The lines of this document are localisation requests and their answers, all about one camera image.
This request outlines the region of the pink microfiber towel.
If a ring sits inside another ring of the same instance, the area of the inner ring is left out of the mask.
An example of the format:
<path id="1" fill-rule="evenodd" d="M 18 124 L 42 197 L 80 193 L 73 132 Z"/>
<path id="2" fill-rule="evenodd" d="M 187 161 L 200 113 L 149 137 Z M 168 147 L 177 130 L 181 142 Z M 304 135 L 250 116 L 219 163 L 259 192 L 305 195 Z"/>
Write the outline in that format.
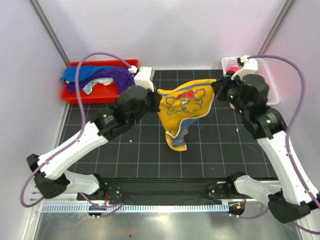
<path id="1" fill-rule="evenodd" d="M 226 74 L 232 76 L 234 73 L 236 73 L 238 70 L 240 70 L 240 67 L 237 65 L 230 66 L 228 69 L 226 69 Z"/>

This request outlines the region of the yellow tiger print towel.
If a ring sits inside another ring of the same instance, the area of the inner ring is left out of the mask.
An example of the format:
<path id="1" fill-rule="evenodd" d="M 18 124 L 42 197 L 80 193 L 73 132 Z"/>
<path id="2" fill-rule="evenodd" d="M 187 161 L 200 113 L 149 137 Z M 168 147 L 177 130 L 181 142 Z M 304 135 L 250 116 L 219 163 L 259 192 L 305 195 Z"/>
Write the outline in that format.
<path id="1" fill-rule="evenodd" d="M 184 137 L 192 123 L 210 112 L 215 96 L 214 82 L 215 79 L 198 79 L 173 90 L 157 90 L 161 95 L 158 116 L 170 149 L 177 152 L 187 150 Z"/>

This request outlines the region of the purple towel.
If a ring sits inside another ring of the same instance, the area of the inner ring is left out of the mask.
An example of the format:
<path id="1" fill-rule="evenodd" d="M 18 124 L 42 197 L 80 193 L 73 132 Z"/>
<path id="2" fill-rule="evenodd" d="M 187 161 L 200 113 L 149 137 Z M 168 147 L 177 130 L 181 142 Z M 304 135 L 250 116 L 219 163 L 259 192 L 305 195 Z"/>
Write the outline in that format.
<path id="1" fill-rule="evenodd" d="M 101 70 L 94 73 L 91 77 L 79 82 L 79 88 L 81 90 L 90 81 L 100 78 L 113 78 L 119 93 L 135 84 L 133 74 L 123 67 L 103 66 L 100 68 Z"/>

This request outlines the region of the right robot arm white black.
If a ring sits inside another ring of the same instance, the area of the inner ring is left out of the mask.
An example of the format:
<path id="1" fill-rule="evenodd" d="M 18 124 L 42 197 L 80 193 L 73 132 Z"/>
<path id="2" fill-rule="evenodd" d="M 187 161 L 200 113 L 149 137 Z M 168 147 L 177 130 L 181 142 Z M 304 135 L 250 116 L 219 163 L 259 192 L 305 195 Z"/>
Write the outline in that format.
<path id="1" fill-rule="evenodd" d="M 263 203 L 279 222 L 286 224 L 305 217 L 317 208 L 320 192 L 308 180 L 286 140 L 289 129 L 281 113 L 268 106 L 269 85 L 264 78 L 248 74 L 239 79 L 225 75 L 211 87 L 218 101 L 229 102 L 240 113 L 242 124 L 266 153 L 280 187 L 255 180 L 243 172 L 225 179 L 230 198 L 246 195 Z"/>

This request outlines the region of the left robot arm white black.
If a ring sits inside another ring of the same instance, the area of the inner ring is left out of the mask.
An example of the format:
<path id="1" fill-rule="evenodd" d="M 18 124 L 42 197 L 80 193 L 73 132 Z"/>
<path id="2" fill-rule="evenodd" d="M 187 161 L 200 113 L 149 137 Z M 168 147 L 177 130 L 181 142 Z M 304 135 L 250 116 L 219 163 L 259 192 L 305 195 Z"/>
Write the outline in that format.
<path id="1" fill-rule="evenodd" d="M 130 130 L 146 113 L 158 112 L 162 96 L 156 91 L 134 85 L 123 91 L 115 103 L 101 109 L 81 130 L 52 151 L 27 158 L 35 172 L 37 189 L 45 199 L 64 192 L 77 192 L 101 200 L 106 184 L 99 174 L 79 174 L 69 167 L 94 149 Z"/>

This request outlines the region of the white perforated plastic basket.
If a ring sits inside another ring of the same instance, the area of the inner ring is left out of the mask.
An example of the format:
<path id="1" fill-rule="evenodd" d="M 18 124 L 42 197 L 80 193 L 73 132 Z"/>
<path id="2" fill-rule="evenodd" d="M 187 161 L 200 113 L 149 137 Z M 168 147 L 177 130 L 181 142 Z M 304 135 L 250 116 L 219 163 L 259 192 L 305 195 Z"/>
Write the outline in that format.
<path id="1" fill-rule="evenodd" d="M 257 66 L 258 66 L 258 69 L 255 72 L 255 74 L 263 77 L 265 82 L 269 85 L 269 91 L 267 95 L 267 104 L 270 106 L 277 105 L 280 102 L 280 98 L 279 98 L 275 81 L 273 80 L 270 70 L 264 59 L 256 58 L 255 60 L 257 61 Z M 238 66 L 239 64 L 237 62 L 236 56 L 228 56 L 228 57 L 223 57 L 221 59 L 221 65 L 222 65 L 223 74 L 225 75 L 227 70 L 230 67 Z"/>

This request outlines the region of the red plastic bin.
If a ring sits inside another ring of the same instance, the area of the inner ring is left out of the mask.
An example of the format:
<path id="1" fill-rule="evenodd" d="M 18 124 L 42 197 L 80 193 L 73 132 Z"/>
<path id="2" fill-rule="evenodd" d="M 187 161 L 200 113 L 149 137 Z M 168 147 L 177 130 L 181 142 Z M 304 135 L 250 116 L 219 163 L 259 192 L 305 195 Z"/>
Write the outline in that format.
<path id="1" fill-rule="evenodd" d="M 84 66 L 95 66 L 95 67 L 123 67 L 128 69 L 128 67 L 122 63 L 120 60 L 98 60 L 98 61 L 85 61 L 82 65 Z M 115 99 L 119 96 L 119 91 L 115 84 L 109 86 L 96 85 L 93 88 L 91 94 L 87 95 L 81 89 L 80 96 L 83 104 L 103 104 L 103 103 L 113 103 Z M 70 105 L 77 105 L 77 95 L 75 92 L 71 93 L 67 89 L 67 84 L 65 83 L 60 95 L 61 100 L 66 101 Z"/>

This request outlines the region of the light blue white towel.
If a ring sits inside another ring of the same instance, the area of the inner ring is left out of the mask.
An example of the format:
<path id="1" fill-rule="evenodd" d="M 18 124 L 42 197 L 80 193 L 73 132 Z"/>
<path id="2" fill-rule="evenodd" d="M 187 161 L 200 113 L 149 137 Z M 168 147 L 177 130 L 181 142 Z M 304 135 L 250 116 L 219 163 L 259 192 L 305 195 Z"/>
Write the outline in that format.
<path id="1" fill-rule="evenodd" d="M 96 85 L 101 85 L 101 86 L 110 86 L 113 85 L 115 82 L 113 80 L 113 78 L 111 77 L 105 77 L 105 78 L 96 78 L 92 81 L 90 81 L 89 83 L 87 83 L 82 90 L 84 91 L 85 94 L 90 95 L 93 92 L 93 88 Z"/>

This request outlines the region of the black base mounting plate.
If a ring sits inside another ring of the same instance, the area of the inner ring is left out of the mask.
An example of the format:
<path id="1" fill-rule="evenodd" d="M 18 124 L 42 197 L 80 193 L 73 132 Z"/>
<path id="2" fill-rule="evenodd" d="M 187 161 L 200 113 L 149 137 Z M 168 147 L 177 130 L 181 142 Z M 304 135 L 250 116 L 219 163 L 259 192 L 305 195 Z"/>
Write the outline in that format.
<path id="1" fill-rule="evenodd" d="M 245 197 L 222 178 L 103 178 L 97 191 L 84 196 L 91 201 L 118 198 L 140 201 L 149 197 L 160 201 L 195 195 L 215 200 Z"/>

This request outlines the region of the right aluminium corner post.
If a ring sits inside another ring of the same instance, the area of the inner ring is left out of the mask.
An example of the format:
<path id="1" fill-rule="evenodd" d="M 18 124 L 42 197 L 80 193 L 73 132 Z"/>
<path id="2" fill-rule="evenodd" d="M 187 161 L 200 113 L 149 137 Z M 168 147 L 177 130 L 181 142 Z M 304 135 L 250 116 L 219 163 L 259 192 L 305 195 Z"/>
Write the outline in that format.
<path id="1" fill-rule="evenodd" d="M 267 49 L 272 44 L 273 40 L 277 36 L 279 30 L 281 29 L 283 23 L 285 22 L 286 18 L 288 17 L 289 13 L 291 12 L 292 8 L 296 4 L 297 0 L 285 0 L 284 4 L 277 15 L 274 23 L 272 24 L 271 29 L 269 30 L 263 44 L 261 45 L 258 54 L 263 55 L 266 53 Z"/>

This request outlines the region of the aluminium corner post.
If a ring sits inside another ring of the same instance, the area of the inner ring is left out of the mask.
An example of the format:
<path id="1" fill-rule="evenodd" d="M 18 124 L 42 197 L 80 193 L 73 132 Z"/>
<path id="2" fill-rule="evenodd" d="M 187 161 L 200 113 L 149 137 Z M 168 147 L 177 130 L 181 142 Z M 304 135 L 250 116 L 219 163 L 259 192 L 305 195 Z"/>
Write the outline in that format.
<path id="1" fill-rule="evenodd" d="M 291 12 L 292 8 L 296 4 L 297 0 L 285 0 L 284 4 L 277 15 L 274 23 L 272 24 L 271 29 L 269 30 L 263 44 L 261 45 L 258 54 L 263 55 L 266 53 L 267 49 L 272 44 L 273 40 L 277 36 L 279 30 L 281 29 L 283 23 L 285 22 L 286 18 L 288 17 L 289 13 Z"/>
<path id="2" fill-rule="evenodd" d="M 68 66 L 70 64 L 70 60 L 61 44 L 59 41 L 53 27 L 51 26 L 44 10 L 42 9 L 40 3 L 38 0 L 28 0 L 29 4 L 31 5 L 32 9 L 34 10 L 36 16 L 38 17 L 40 23 L 42 24 L 45 32 L 47 33 L 48 37 L 50 38 L 53 46 L 57 50 L 61 60 L 63 63 Z"/>

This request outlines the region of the aluminium front rail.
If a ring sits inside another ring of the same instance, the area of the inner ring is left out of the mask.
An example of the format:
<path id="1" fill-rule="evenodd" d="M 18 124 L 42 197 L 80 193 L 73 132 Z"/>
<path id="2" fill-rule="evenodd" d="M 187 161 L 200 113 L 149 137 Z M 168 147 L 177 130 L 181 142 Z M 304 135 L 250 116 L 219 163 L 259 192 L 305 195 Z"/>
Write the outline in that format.
<path id="1" fill-rule="evenodd" d="M 261 183 L 264 184 L 269 184 L 274 188 L 280 188 L 281 184 L 278 180 L 259 180 Z M 78 193 L 75 191 L 68 191 L 66 190 L 64 193 L 60 194 L 59 196 L 56 196 L 54 198 L 51 199 L 44 199 L 44 201 L 75 201 L 76 198 L 78 196 Z M 35 187 L 29 202 L 33 203 L 36 200 L 40 199 L 42 197 L 41 193 L 39 192 L 39 190 Z"/>

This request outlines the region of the left aluminium corner post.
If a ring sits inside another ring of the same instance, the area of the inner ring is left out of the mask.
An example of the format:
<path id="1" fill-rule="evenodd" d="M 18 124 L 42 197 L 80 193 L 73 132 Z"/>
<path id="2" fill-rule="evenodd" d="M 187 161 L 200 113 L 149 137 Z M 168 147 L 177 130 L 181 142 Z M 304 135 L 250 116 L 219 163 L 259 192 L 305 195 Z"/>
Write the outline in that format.
<path id="1" fill-rule="evenodd" d="M 70 60 L 61 44 L 59 41 L 53 27 L 51 26 L 44 10 L 42 9 L 40 3 L 38 0 L 28 0 L 29 4 L 31 5 L 32 9 L 34 10 L 36 16 L 38 17 L 40 23 L 42 24 L 45 32 L 47 33 L 48 37 L 50 38 L 53 46 L 57 50 L 61 60 L 63 63 L 68 66 L 70 64 Z"/>

